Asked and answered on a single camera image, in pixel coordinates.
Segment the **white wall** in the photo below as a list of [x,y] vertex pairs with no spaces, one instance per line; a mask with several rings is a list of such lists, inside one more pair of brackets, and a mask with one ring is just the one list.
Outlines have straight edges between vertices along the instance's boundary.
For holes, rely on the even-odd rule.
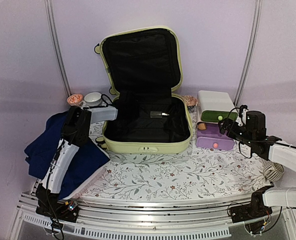
[[[268,135],[296,146],[296,0],[263,1],[240,103],[265,113]],[[296,186],[296,173],[286,169],[278,185]]]
[[0,0],[0,240],[35,180],[23,150],[65,99],[44,2]]
[[254,0],[56,0],[55,20],[73,92],[107,92],[110,83],[93,51],[104,37],[166,25],[178,35],[182,94],[226,91],[240,80],[254,13]]

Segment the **purple container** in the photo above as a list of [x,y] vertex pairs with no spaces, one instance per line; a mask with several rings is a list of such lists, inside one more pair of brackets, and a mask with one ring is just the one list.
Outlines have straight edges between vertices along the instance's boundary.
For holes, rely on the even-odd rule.
[[197,129],[197,147],[219,150],[233,149],[234,141],[226,135],[220,134],[218,124],[207,123],[206,125],[206,130]]

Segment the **navy blue fabric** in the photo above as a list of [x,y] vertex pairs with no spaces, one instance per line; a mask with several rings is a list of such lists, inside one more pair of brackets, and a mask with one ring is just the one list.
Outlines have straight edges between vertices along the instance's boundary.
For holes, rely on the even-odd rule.
[[[47,120],[45,131],[24,150],[29,163],[29,175],[43,179],[58,148],[61,129],[67,112],[58,113]],[[74,155],[63,179],[59,199],[70,195],[109,158],[90,139]]]

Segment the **yellow suitcase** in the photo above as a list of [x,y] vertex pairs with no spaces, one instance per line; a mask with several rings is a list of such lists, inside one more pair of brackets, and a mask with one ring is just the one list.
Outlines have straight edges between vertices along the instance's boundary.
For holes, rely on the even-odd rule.
[[168,27],[117,33],[96,46],[108,73],[114,121],[106,121],[103,138],[116,153],[177,154],[192,137],[184,99],[173,93],[182,83],[179,42]]

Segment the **floral tablecloth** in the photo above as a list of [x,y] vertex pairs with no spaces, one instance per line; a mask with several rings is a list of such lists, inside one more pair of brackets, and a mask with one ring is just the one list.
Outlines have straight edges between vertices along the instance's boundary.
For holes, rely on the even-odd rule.
[[[191,113],[196,124],[196,113]],[[91,125],[90,138],[102,136],[102,122]],[[230,151],[197,148],[194,134],[179,154],[119,154],[83,196],[135,201],[212,199],[251,193],[269,185],[262,174],[263,160],[243,157],[238,145]],[[243,147],[244,155],[248,154]]]

